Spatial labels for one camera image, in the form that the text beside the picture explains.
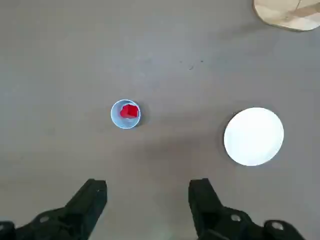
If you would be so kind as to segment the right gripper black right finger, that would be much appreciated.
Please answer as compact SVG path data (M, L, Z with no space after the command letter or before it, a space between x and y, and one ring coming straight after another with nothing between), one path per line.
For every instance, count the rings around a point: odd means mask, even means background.
M207 178L193 179L188 203L199 240L303 240L290 223L271 219L255 224L244 211L224 206Z

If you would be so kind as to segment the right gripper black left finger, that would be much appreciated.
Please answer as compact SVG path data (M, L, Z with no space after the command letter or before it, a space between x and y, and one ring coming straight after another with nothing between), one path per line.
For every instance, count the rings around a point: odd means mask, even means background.
M2 240L87 240L90 238L108 199L105 180L88 179L68 203L44 211L31 222L16 227L0 222Z

